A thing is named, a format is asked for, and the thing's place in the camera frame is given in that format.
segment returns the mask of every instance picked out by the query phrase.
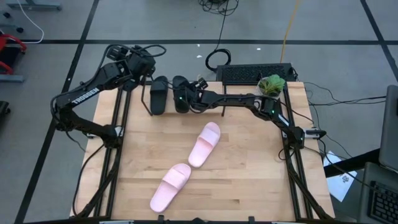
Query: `pink slipper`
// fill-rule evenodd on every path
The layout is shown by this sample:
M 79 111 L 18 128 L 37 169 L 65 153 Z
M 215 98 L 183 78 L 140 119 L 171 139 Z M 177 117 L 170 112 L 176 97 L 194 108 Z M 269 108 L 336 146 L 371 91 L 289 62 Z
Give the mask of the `pink slipper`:
M 220 136 L 220 127 L 214 122 L 207 123 L 189 155 L 189 164 L 196 168 L 202 166 L 217 145 Z
M 163 212 L 176 194 L 185 185 L 191 175 L 191 167 L 186 164 L 173 166 L 163 177 L 162 182 L 150 201 L 150 208 L 157 212 Z

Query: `wooden table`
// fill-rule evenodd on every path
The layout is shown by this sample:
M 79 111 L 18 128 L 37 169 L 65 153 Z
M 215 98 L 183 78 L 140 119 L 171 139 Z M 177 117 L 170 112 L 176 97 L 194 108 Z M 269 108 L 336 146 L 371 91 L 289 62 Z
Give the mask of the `wooden table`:
M 292 108 L 311 117 L 303 83 L 288 85 Z M 227 108 L 224 117 L 222 108 L 203 114 L 179 114 L 174 110 L 172 91 L 166 112 L 151 117 L 141 104 L 141 88 L 132 93 L 112 219 L 156 220 L 158 214 L 150 209 L 149 202 L 160 180 L 173 165 L 188 164 L 200 131 L 213 121 L 221 128 L 220 142 L 201 168 L 192 168 L 186 186 L 163 213 L 165 218 L 246 221 L 248 216 L 254 216 L 256 221 L 295 220 L 286 165 L 277 156 L 282 149 L 280 130 L 272 122 L 255 117 L 246 108 Z M 148 106 L 149 89 L 148 86 L 145 95 Z M 208 90 L 222 93 L 222 89 L 220 82 L 209 82 Z M 253 91 L 254 86 L 227 87 L 228 93 Z M 116 92 L 100 94 L 94 122 L 111 123 Z M 302 128 L 312 127 L 310 121 L 296 114 L 294 120 Z M 89 140 L 85 159 L 101 144 L 99 138 Z M 308 139 L 305 145 L 318 150 L 316 140 Z M 76 200 L 78 211 L 98 188 L 104 152 L 103 149 L 92 158 L 82 175 Z M 334 216 L 320 156 L 303 149 L 302 160 L 309 191 Z M 305 217 L 299 190 L 298 195 Z

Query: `white logo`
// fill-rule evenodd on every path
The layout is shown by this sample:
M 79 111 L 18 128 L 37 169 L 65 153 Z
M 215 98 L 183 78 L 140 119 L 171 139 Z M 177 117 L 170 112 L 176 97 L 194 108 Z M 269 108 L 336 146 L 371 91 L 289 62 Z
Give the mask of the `white logo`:
M 89 97 L 93 96 L 95 93 L 97 93 L 99 91 L 100 91 L 99 89 L 94 88 L 94 89 L 88 91 L 87 93 L 81 95 L 79 98 L 73 100 L 72 103 L 77 105 L 77 104 L 87 100 Z

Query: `black slipper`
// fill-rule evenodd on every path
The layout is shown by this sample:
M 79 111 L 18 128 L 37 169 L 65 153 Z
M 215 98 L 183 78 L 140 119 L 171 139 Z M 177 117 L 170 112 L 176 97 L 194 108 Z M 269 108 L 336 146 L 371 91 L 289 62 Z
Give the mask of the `black slipper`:
M 160 76 L 155 78 L 150 87 L 150 111 L 154 115 L 161 115 L 166 108 L 167 93 L 167 78 Z
M 174 94 L 174 106 L 178 113 L 188 113 L 189 106 L 185 99 L 185 89 L 184 86 L 189 85 L 188 80 L 185 77 L 177 75 L 173 78 L 173 88 L 179 90 L 173 90 Z

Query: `black floor stripe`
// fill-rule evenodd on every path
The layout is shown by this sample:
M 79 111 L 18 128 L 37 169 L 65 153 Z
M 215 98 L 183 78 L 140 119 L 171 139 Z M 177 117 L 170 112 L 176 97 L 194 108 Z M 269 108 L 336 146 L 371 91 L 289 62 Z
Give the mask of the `black floor stripe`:
M 84 44 L 217 44 L 218 40 L 85 40 Z M 43 40 L 41 44 L 79 44 L 79 40 Z M 283 40 L 221 40 L 221 44 L 280 45 Z M 380 45 L 379 40 L 286 40 L 287 45 Z M 386 41 L 398 45 L 398 40 Z
M 383 49 L 383 52 L 384 52 L 384 55 L 386 56 L 388 64 L 390 65 L 393 74 L 395 75 L 396 79 L 398 80 L 397 64 L 396 64 L 396 61 L 394 60 L 394 58 L 392 57 L 391 52 L 387 46 L 387 43 L 393 45 L 393 43 L 396 43 L 396 41 L 386 42 L 384 40 L 383 35 L 381 34 L 380 29 L 377 26 L 376 21 L 374 20 L 372 12 L 371 12 L 368 4 L 366 3 L 366 0 L 361 0 L 361 4 L 362 4 L 363 9 L 365 10 L 366 15 L 368 16 L 369 22 L 372 25 L 373 31 L 374 31 L 377 39 L 380 41 L 381 48 Z
M 76 66 L 77 66 L 77 63 L 78 63 L 80 55 L 81 55 L 81 51 L 83 50 L 84 41 L 87 38 L 88 31 L 90 29 L 91 23 L 93 22 L 95 11 L 98 6 L 98 1 L 99 0 L 94 0 L 93 5 L 91 7 L 90 13 L 89 13 L 87 21 L 86 21 L 85 28 L 83 29 L 83 33 L 81 34 L 81 37 L 80 37 L 80 40 L 78 43 L 78 47 L 76 49 L 75 56 L 72 60 L 72 64 L 70 65 L 68 75 L 65 79 L 65 83 L 63 84 L 63 88 L 62 88 L 63 92 L 67 91 L 69 89 L 70 84 L 72 82 L 72 78 L 75 73 Z M 54 136 L 54 132 L 55 132 L 55 121 L 51 120 L 49 130 L 47 131 L 43 146 L 40 150 L 39 158 L 36 161 L 36 165 L 34 167 L 32 176 L 30 177 L 30 181 L 27 186 L 24 198 L 22 199 L 22 203 L 19 207 L 18 214 L 15 219 L 16 224 L 23 223 L 25 220 L 26 213 L 29 209 L 30 201 L 32 200 L 33 194 L 35 192 L 37 182 L 39 181 L 40 173 L 43 169 L 45 158 L 47 157 L 47 153 L 49 151 L 51 141 Z

